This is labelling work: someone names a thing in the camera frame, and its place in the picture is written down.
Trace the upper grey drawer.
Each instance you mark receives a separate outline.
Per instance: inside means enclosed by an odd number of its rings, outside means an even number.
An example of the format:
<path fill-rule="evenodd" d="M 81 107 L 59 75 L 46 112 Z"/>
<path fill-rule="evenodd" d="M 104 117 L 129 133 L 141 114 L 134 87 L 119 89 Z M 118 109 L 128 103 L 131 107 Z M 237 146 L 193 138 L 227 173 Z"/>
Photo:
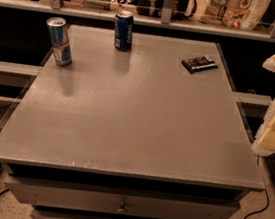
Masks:
<path fill-rule="evenodd" d="M 24 204 L 153 219 L 228 219 L 237 202 L 170 196 L 87 184 L 9 176 L 6 187 Z"/>

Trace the black bag on shelf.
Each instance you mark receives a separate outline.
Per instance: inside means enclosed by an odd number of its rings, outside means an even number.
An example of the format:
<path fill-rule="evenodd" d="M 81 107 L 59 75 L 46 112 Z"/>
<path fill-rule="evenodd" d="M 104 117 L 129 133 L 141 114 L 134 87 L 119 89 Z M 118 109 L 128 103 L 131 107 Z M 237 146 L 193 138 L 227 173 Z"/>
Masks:
<path fill-rule="evenodd" d="M 117 0 L 121 5 L 135 5 L 139 15 L 161 17 L 165 0 Z M 174 20 L 182 20 L 191 18 L 197 11 L 196 0 L 172 0 L 171 18 Z"/>

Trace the blue pepsi can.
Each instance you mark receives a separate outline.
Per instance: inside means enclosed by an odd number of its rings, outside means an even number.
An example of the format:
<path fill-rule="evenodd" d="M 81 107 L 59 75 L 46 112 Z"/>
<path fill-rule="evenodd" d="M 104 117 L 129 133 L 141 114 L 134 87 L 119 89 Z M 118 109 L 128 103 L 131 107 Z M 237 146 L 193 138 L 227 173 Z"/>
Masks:
<path fill-rule="evenodd" d="M 114 45 L 119 51 L 129 51 L 132 48 L 133 14 L 129 11 L 119 11 L 115 16 Z"/>

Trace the red bull can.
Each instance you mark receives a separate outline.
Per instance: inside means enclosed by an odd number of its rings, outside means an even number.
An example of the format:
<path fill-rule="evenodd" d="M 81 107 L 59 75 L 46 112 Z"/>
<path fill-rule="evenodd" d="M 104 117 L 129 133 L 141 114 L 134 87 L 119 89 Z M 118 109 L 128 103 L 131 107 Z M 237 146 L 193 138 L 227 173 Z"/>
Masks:
<path fill-rule="evenodd" d="M 72 63 L 72 57 L 65 19 L 51 17 L 46 20 L 46 24 L 56 64 L 58 66 L 68 66 Z"/>

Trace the snack bag on shelf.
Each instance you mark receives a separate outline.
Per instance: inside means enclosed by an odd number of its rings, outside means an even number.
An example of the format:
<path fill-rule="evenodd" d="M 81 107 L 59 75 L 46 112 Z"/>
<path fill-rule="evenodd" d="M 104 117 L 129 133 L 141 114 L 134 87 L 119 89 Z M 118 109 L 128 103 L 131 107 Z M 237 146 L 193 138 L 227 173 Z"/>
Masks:
<path fill-rule="evenodd" d="M 204 24 L 250 30 L 260 23 L 271 0 L 205 0 Z"/>

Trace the metal shelf rail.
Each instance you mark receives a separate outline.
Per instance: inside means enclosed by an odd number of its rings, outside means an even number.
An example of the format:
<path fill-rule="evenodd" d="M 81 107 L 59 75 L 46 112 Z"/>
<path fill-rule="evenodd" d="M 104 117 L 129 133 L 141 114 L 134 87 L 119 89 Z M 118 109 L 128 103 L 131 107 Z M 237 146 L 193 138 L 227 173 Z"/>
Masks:
<path fill-rule="evenodd" d="M 90 18 L 97 20 L 112 21 L 114 20 L 115 13 L 106 10 L 91 10 L 90 8 L 63 6 L 59 9 L 53 9 L 49 4 L 43 2 L 30 1 L 30 0 L 0 0 L 0 7 L 14 8 L 21 10 L 37 11 L 44 13 L 57 14 L 59 16 L 75 16 L 82 18 Z M 211 24 L 200 23 L 197 21 L 171 21 L 169 24 L 162 23 L 159 18 L 144 17 L 141 15 L 134 15 L 134 22 L 136 25 L 166 28 L 173 30 L 181 30 L 188 32 L 204 33 L 211 35 L 219 35 L 226 37 L 242 38 L 249 40 L 257 40 L 264 42 L 275 43 L 275 38 L 271 37 L 265 31 L 242 31 L 227 28 L 225 26 L 212 26 Z"/>

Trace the rxbar chocolate bar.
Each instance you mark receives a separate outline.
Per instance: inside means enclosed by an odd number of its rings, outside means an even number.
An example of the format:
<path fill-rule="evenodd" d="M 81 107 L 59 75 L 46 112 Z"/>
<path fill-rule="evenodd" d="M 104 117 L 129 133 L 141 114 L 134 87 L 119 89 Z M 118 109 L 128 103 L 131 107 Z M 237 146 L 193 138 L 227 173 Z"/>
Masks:
<path fill-rule="evenodd" d="M 202 72 L 205 70 L 210 70 L 214 68 L 218 68 L 217 64 L 214 62 L 214 60 L 211 60 L 207 56 L 200 56 L 197 58 L 191 58 L 191 59 L 185 59 L 181 61 L 183 67 L 187 69 L 187 71 L 191 74 L 196 72 Z"/>

